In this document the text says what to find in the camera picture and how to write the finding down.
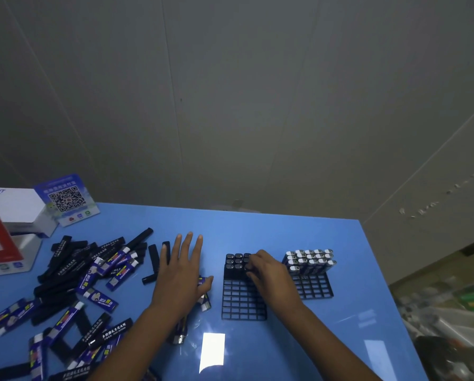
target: person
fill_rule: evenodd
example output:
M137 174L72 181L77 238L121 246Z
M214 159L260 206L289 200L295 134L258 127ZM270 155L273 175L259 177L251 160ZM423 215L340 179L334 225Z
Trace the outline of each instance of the person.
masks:
M166 262L166 246L163 245L151 305L92 373L90 381L141 380L176 323L210 290L214 280L212 276L198 286L203 237L200 235L196 239L189 259L192 238L193 233L189 232L182 242L182 235L177 235L169 264ZM380 381L303 304L285 265L260 250L250 255L246 268L249 269L247 275L255 283L264 301L299 342L324 380Z

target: black grid tray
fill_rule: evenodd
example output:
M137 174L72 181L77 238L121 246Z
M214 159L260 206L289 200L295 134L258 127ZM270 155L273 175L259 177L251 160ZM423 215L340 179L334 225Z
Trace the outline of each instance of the black grid tray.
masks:
M292 279L302 299L332 298L334 296L327 273L294 275Z
M250 279L224 279L221 319L255 321L267 319L267 306Z

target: person's right hand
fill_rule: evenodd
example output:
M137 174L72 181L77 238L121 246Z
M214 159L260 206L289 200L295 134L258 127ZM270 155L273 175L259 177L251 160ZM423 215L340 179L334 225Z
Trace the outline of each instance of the person's right hand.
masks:
M288 269L265 250L249 256L247 276L253 280L261 296L279 317L303 306Z

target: wall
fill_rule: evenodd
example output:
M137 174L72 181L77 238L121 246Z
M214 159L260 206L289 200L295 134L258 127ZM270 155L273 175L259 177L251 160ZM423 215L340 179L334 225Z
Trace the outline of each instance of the wall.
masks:
M474 0L0 0L0 186L356 218L389 281L474 240L397 268L389 199L473 114Z

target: blue table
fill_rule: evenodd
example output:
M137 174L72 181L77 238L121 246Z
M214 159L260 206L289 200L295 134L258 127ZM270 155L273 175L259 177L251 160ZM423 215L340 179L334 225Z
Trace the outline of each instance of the blue table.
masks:
M150 226L154 233L147 242L159 246L165 240L173 242L178 233L185 235L192 230L195 236L204 236L200 274L215 277L209 293L212 308L202 313L195 307L183 345L163 346L153 362L163 379L320 379L309 358L270 310L263 322L221 320L223 265L227 253L262 248L281 260L287 250L331 248L338 262L329 271L334 298L306 301L306 305L383 380L427 380L358 221L106 203L99 206L100 215L68 228L58 227L50 239L45 239L30 272L0 276L0 310L21 297L32 297L36 277L44 272L52 255L52 243L59 242L64 234L73 240L103 244L119 236L129 241ZM136 320L147 307L154 285L142 285L141 278L149 274L152 268L147 255L133 278L114 293L104 290L105 281L96 284L119 302L114 323L129 317ZM91 322L103 312L90 302L86 302L86 311ZM28 321L0 337L0 367L28 361L28 339L56 323L61 314L36 327ZM225 334L224 364L209 366L199 374L204 333ZM73 326L65 340L73 346L78 339L80 333ZM210 349L204 348L209 354L204 354L204 363L217 362L221 355L210 354ZM49 352L48 359L50 374L63 370L53 353Z

